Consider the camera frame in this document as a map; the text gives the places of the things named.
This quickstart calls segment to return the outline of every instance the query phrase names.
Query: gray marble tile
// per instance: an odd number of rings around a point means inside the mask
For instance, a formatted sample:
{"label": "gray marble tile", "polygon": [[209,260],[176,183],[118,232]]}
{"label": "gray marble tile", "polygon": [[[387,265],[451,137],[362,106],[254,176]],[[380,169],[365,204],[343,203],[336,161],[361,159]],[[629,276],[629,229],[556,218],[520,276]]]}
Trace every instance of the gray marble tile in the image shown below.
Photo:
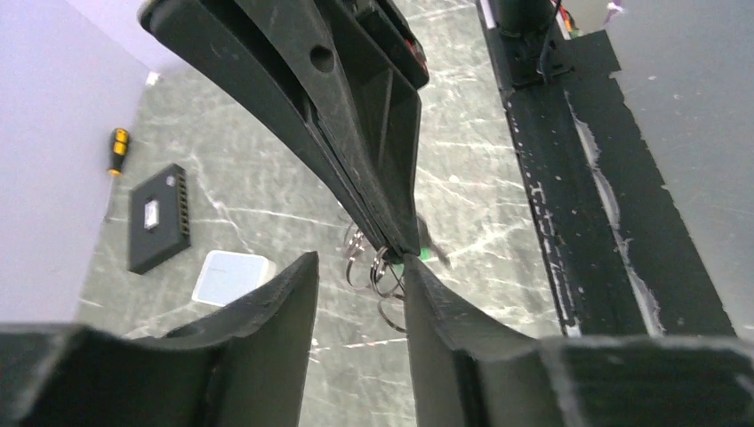
{"label": "gray marble tile", "polygon": [[[453,268],[428,265],[464,298],[531,336],[558,334],[515,153],[473,3],[399,0],[429,58],[415,198]],[[212,312],[190,300],[213,249],[282,269],[320,254],[303,426],[415,425],[405,336],[376,297],[343,280],[349,218],[275,136],[194,70],[145,93],[132,153],[102,226],[79,319],[129,337],[161,335]],[[126,271],[128,191],[170,163],[187,169],[193,246],[144,276]],[[357,266],[366,281],[369,264]],[[400,307],[391,307],[398,318]]]}

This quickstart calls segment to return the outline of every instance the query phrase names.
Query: black plastic part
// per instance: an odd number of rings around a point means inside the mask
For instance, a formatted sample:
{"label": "black plastic part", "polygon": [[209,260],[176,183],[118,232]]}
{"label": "black plastic part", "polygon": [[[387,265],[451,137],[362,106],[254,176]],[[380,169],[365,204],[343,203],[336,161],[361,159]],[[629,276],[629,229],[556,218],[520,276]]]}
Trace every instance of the black plastic part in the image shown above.
{"label": "black plastic part", "polygon": [[540,32],[552,21],[550,0],[489,0],[495,23],[508,36]]}
{"label": "black plastic part", "polygon": [[420,427],[754,425],[754,349],[720,337],[535,341],[405,263]]}
{"label": "black plastic part", "polygon": [[0,326],[3,427],[298,425],[317,254],[165,338]]}
{"label": "black plastic part", "polygon": [[[157,224],[147,227],[145,206],[156,203]],[[144,274],[191,247],[186,171],[176,165],[131,191],[128,270]]]}
{"label": "black plastic part", "polygon": [[532,85],[544,83],[544,76],[539,71],[542,48],[547,43],[547,59],[544,61],[549,78],[557,77],[571,71],[561,54],[564,43],[560,27],[553,26],[541,33],[534,33],[526,37],[507,37],[499,35],[500,44],[504,50],[500,68],[501,77],[508,81],[513,89],[524,89]]}
{"label": "black plastic part", "polygon": [[[557,44],[570,72],[521,88],[507,74],[513,59],[505,37],[498,28],[484,31],[564,332],[734,335],[623,105],[612,78],[620,65],[606,33]],[[595,140],[619,224],[606,215],[575,118]],[[645,288],[635,292],[632,278]]]}
{"label": "black plastic part", "polygon": [[419,253],[420,99],[344,2],[158,0],[140,21],[275,133],[373,246]]}
{"label": "black plastic part", "polygon": [[592,170],[556,85],[517,91],[506,111],[556,305],[582,334],[647,332]]}
{"label": "black plastic part", "polygon": [[356,0],[355,6],[358,23],[396,64],[411,85],[417,90],[426,85],[429,81],[426,64],[424,59],[416,57],[413,49],[415,38],[408,29],[408,24],[404,26],[405,22],[398,18],[400,14],[395,5],[389,0]]}

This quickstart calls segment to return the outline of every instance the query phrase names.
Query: label sticker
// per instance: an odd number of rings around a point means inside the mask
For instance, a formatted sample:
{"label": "label sticker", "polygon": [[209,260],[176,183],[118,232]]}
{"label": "label sticker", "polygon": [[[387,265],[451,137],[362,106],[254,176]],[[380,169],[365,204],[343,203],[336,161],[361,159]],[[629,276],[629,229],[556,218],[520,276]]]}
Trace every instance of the label sticker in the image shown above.
{"label": "label sticker", "polygon": [[144,228],[147,230],[154,229],[160,223],[159,203],[156,200],[150,200],[144,205]]}

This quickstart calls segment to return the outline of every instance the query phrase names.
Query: white wall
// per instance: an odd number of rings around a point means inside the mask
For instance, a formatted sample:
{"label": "white wall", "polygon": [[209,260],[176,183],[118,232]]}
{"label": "white wall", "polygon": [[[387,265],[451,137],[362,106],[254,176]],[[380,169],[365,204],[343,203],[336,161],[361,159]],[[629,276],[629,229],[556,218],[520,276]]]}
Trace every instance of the white wall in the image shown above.
{"label": "white wall", "polygon": [[147,74],[65,0],[0,1],[0,322],[75,316]]}
{"label": "white wall", "polygon": [[139,25],[136,15],[145,0],[67,1],[150,70],[164,73],[187,66]]}

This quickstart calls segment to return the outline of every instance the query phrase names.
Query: screwdriver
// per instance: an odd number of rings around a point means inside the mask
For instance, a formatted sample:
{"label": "screwdriver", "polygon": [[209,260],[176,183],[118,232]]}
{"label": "screwdriver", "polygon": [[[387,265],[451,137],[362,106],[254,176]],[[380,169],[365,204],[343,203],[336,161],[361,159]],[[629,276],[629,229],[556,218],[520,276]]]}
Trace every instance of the screwdriver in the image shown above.
{"label": "screwdriver", "polygon": [[128,154],[128,144],[130,135],[123,128],[116,128],[110,135],[110,168],[108,172],[113,176],[113,185],[110,189],[110,199],[108,201],[108,211],[105,213],[105,222],[110,222],[110,210],[113,207],[113,196],[115,194],[115,179],[123,173],[123,163]]}
{"label": "screwdriver", "polygon": [[125,129],[116,128],[110,136],[112,143],[112,152],[110,153],[110,168],[108,172],[111,175],[120,176],[123,172],[123,162],[128,154],[129,134]]}

